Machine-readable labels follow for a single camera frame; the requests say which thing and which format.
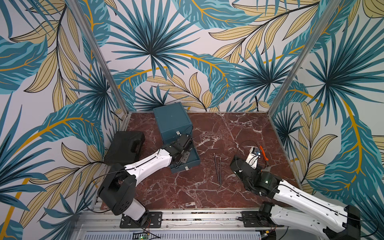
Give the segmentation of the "teal bottom drawer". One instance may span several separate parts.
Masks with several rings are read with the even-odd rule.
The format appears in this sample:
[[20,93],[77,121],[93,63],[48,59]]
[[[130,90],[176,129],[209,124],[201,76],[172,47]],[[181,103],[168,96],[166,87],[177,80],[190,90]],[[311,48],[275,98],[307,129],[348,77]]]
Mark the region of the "teal bottom drawer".
[[172,174],[188,171],[193,167],[200,165],[201,159],[198,155],[198,152],[195,147],[192,148],[189,158],[186,163],[181,163],[178,167],[175,164],[170,165],[170,170]]

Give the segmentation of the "teal drawer cabinet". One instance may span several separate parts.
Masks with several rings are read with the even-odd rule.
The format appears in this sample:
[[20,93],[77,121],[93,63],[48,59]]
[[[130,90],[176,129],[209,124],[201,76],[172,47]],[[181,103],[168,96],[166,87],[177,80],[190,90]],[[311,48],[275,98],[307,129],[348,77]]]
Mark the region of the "teal drawer cabinet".
[[193,123],[182,103],[173,103],[153,109],[164,144],[177,140],[179,135],[192,135]]

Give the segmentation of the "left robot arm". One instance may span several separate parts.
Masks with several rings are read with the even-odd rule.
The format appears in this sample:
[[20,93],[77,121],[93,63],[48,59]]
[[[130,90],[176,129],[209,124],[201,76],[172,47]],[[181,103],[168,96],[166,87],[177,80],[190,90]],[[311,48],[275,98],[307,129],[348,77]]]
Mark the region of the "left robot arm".
[[125,215],[141,226],[146,222],[148,210],[135,199],[136,186],[158,170],[185,162],[193,149],[189,134],[163,145],[152,155],[129,165],[115,164],[110,168],[98,189],[98,197],[114,215]]

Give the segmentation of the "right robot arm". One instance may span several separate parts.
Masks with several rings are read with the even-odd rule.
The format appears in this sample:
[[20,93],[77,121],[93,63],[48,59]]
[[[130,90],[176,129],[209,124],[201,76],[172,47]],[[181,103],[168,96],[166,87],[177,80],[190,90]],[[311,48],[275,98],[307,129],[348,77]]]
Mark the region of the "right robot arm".
[[293,227],[324,240],[361,238],[361,215],[356,207],[342,207],[321,200],[270,172],[251,166],[238,156],[234,156],[230,168],[247,191],[291,206],[286,209],[263,202],[257,212],[242,213],[240,219],[245,226]]

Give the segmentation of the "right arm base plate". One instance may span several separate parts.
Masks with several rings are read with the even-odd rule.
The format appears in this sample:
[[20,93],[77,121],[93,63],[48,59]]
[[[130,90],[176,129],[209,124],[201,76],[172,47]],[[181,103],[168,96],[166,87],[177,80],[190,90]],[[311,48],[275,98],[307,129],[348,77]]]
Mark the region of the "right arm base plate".
[[245,228],[277,228],[283,225],[275,224],[270,214],[258,211],[243,211],[238,220],[244,224]]

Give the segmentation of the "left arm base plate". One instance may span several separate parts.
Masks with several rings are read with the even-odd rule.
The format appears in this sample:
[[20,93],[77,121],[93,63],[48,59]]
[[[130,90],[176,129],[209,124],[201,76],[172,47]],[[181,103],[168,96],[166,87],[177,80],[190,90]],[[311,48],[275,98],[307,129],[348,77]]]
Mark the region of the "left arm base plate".
[[161,228],[163,220],[162,212],[146,212],[137,221],[130,218],[128,215],[122,214],[120,228],[121,229],[144,229],[144,228]]

